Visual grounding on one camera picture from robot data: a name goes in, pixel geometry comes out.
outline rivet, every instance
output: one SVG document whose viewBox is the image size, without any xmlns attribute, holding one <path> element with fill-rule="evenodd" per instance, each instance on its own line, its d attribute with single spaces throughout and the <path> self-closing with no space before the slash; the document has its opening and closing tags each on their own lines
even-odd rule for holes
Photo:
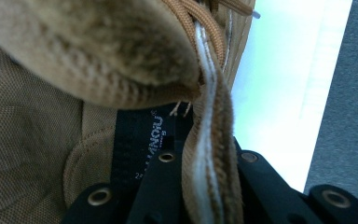
<svg viewBox="0 0 358 224">
<path fill-rule="evenodd" d="M 89 195 L 88 202 L 92 206 L 106 204 L 112 198 L 112 191 L 109 188 L 97 189 Z"/>
<path fill-rule="evenodd" d="M 324 199 L 331 205 L 338 208 L 349 208 L 351 207 L 350 200 L 344 195 L 335 192 L 331 189 L 326 189 L 322 192 Z"/>
<path fill-rule="evenodd" d="M 250 153 L 250 152 L 244 152 L 244 153 L 242 153 L 242 154 L 241 154 L 241 157 L 242 157 L 245 161 L 250 162 L 250 163 L 255 162 L 255 161 L 258 160 L 257 156 L 256 156 L 255 154 L 253 154 L 253 153 Z"/>
</svg>

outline tan shoelace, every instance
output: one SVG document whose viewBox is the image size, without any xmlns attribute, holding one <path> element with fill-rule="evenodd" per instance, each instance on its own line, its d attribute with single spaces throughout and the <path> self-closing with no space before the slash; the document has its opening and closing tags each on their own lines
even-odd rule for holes
<svg viewBox="0 0 358 224">
<path fill-rule="evenodd" d="M 170 10 L 178 18 L 184 27 L 188 39 L 193 45 L 194 49 L 196 48 L 195 42 L 195 26 L 191 17 L 200 22 L 200 24 L 205 27 L 208 32 L 216 57 L 220 64 L 222 65 L 226 56 L 226 46 L 225 41 L 221 32 L 219 25 L 216 20 L 213 18 L 213 14 L 217 12 L 219 3 L 231 8 L 232 10 L 240 13 L 243 16 L 250 16 L 253 14 L 253 9 L 245 5 L 241 0 L 210 0 L 211 11 L 206 7 L 200 5 L 195 0 L 162 0 Z"/>
</svg>

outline metal rivet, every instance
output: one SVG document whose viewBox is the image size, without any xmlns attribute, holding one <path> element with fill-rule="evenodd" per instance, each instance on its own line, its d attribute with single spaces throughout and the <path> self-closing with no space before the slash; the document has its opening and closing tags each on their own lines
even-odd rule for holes
<svg viewBox="0 0 358 224">
<path fill-rule="evenodd" d="M 172 153 L 163 153 L 158 156 L 158 159 L 162 162 L 171 162 L 175 160 L 175 156 Z"/>
<path fill-rule="evenodd" d="M 111 198 L 112 191 L 109 188 L 102 188 L 92 192 L 88 198 L 88 202 L 92 206 L 100 206 L 109 202 Z"/>
<path fill-rule="evenodd" d="M 339 208 L 351 207 L 351 202 L 347 197 L 331 189 L 324 190 L 322 192 L 322 195 L 324 196 L 324 199 L 328 203 L 334 205 L 335 207 L 339 207 Z"/>
<path fill-rule="evenodd" d="M 247 162 L 255 162 L 258 160 L 257 156 L 250 152 L 245 152 L 241 154 L 241 157 Z"/>
</svg>

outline tan suede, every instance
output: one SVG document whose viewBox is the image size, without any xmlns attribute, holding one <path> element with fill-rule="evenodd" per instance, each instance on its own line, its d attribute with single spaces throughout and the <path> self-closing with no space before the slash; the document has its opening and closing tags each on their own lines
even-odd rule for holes
<svg viewBox="0 0 358 224">
<path fill-rule="evenodd" d="M 216 20 L 227 54 L 222 68 L 205 40 L 212 97 L 212 82 L 199 83 L 200 52 L 161 0 L 0 0 L 0 223 L 59 223 L 81 191 L 109 182 L 117 110 L 178 101 L 193 102 L 195 111 L 182 169 L 191 220 L 241 223 L 229 90 L 251 18 L 220 6 Z M 204 143 L 212 153 L 197 157 Z M 202 171 L 203 201 L 194 167 L 206 159 L 213 168 Z"/>
</svg>

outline boot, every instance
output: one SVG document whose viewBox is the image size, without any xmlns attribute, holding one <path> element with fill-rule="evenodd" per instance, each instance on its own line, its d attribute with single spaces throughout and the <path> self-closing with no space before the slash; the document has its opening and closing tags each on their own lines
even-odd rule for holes
<svg viewBox="0 0 358 224">
<path fill-rule="evenodd" d="M 254 5 L 0 0 L 0 223 L 59 223 L 110 182 L 117 111 L 178 102 L 191 221 L 242 223 L 229 90 Z"/>
</svg>

